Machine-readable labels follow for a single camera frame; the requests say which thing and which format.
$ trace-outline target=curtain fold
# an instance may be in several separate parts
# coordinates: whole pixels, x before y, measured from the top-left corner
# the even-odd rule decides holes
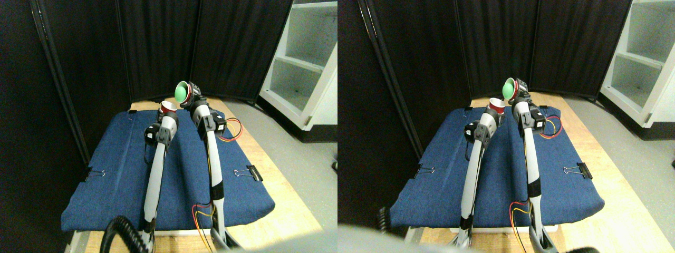
[[[202,1],[190,80],[205,94],[257,99],[292,3]]]
[[[448,113],[470,103],[454,1],[374,1],[375,14],[392,82],[424,151]]]
[[[190,78],[198,0],[117,1],[132,102],[172,96]]]
[[[115,0],[45,1],[54,54],[89,154],[131,105]]]
[[[61,212],[84,162],[31,11],[0,3],[0,248],[63,252]]]
[[[510,77],[529,83],[537,2],[457,1],[472,99],[501,94]]]
[[[596,98],[629,9],[630,0],[540,2],[530,87]]]

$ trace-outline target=black binder clip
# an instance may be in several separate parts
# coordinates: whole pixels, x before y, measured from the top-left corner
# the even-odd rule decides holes
[[[413,177],[413,179],[416,179],[417,175],[419,175],[419,174],[427,174],[427,173],[433,174],[434,172],[436,172],[436,168],[434,168],[434,167],[423,168],[422,165],[420,164],[420,167],[419,167],[419,169],[417,169],[417,173],[415,174],[415,177]]]
[[[577,168],[579,168],[579,171],[581,172],[571,171]],[[565,174],[569,173],[581,174],[584,178],[593,179],[591,171],[589,171],[589,168],[586,166],[586,163],[576,163],[576,167],[571,168],[563,167],[562,170],[565,171]]]
[[[86,182],[87,180],[89,180],[90,177],[105,177],[105,170],[95,171],[95,170],[92,170],[92,167],[87,167],[84,170],[84,173],[82,175],[82,179],[80,181]]]
[[[242,174],[242,172],[244,172],[244,171],[248,171],[250,173],[250,175]],[[253,179],[255,181],[262,181],[263,180],[263,176],[260,175],[260,173],[258,172],[258,169],[256,169],[254,165],[247,165],[246,169],[242,170],[242,171],[238,171],[238,170],[235,169],[234,175],[237,176],[237,177],[241,176],[241,175],[245,175],[246,177],[253,177]]]

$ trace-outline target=blue cloth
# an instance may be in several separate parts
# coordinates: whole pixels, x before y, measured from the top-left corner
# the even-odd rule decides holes
[[[204,142],[190,113],[178,110],[177,114],[178,132],[164,162],[157,230],[196,229],[190,209],[197,202],[210,200]],[[92,170],[105,170],[105,177],[91,177],[79,184],[61,215],[63,231],[105,230],[108,222],[118,215],[126,216],[140,229],[151,167],[143,161],[143,132],[155,122],[156,115],[156,111],[122,112],[112,119],[89,163]],[[224,135],[232,136],[229,131]],[[251,223],[270,213],[275,204],[263,183],[234,175],[234,169],[243,170],[250,165],[237,142],[217,142],[225,188],[225,226]],[[154,155],[155,149],[149,146],[148,161]],[[210,228],[211,220],[202,216],[200,226]]]
[[[420,163],[436,168],[409,179],[390,210],[391,225],[413,227],[459,227],[462,191],[468,161],[464,158],[466,140],[464,126],[480,119],[485,108],[471,111],[458,109],[445,119],[428,145]],[[560,115],[549,107],[542,113]],[[474,227],[510,227],[509,204],[527,199],[527,171],[522,138],[511,114],[504,110],[505,122],[497,129],[485,150],[479,174],[474,212]],[[557,119],[552,120],[556,126]],[[549,123],[546,134],[552,134]],[[467,152],[471,153],[472,144]],[[605,201],[600,198],[591,179],[579,174],[565,174],[563,167],[581,163],[567,133],[553,139],[535,135],[539,175],[541,177],[541,217],[544,225],[573,223],[600,211]],[[519,226],[530,224],[528,215],[516,212]]]

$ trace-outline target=wooden table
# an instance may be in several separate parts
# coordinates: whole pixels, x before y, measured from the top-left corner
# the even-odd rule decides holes
[[[173,98],[167,99],[167,101],[178,105]],[[208,102],[212,108],[225,113],[226,117],[236,117],[219,99],[209,98]],[[158,108],[159,103],[151,101],[133,103],[131,106],[131,110],[138,111],[157,110]],[[251,164],[255,165],[265,178],[263,184],[276,203],[272,213],[262,219],[254,223],[227,228],[241,246],[247,250],[255,250],[299,235],[322,231],[321,226],[307,209],[307,206],[277,166],[274,165],[274,162],[267,156],[267,153],[246,130],[245,126],[242,129],[242,135],[237,139],[237,143]],[[98,252],[102,238],[102,231],[91,231],[86,252]],[[158,236],[156,251],[208,252],[198,235]],[[127,252],[127,250],[122,241],[116,238],[113,241],[111,252]]]
[[[549,233],[558,250],[565,252],[592,246],[600,252],[673,252],[645,205],[565,100],[555,94],[540,92],[532,92],[531,96],[537,105],[560,110],[564,129],[581,160],[592,171],[593,184],[605,200],[605,207],[595,215],[576,223],[562,224],[557,232]],[[485,107],[488,99],[475,99],[471,106]],[[449,229],[425,228],[421,244],[447,244],[454,236]],[[532,252],[528,233],[520,233],[520,237],[525,249]],[[522,252],[513,233],[475,233],[472,246],[487,252]]]

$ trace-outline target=black curtain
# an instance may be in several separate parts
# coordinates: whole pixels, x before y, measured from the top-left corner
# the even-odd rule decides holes
[[[46,1],[44,6],[61,83],[92,154],[110,120],[131,105],[115,0]]]
[[[448,113],[470,103],[454,2],[375,1],[370,14],[424,151]]]
[[[28,1],[0,3],[0,252],[63,252],[84,163]]]
[[[597,97],[630,0],[541,1],[530,86]]]
[[[292,4],[202,1],[190,80],[205,94],[255,101]]]
[[[501,94],[507,78],[529,83],[537,2],[457,1],[472,99]]]
[[[377,228],[379,208],[391,206],[417,168],[358,5],[340,1],[342,52],[338,121],[338,223]]]
[[[118,2],[131,101],[173,96],[176,84],[190,78],[199,2]]]

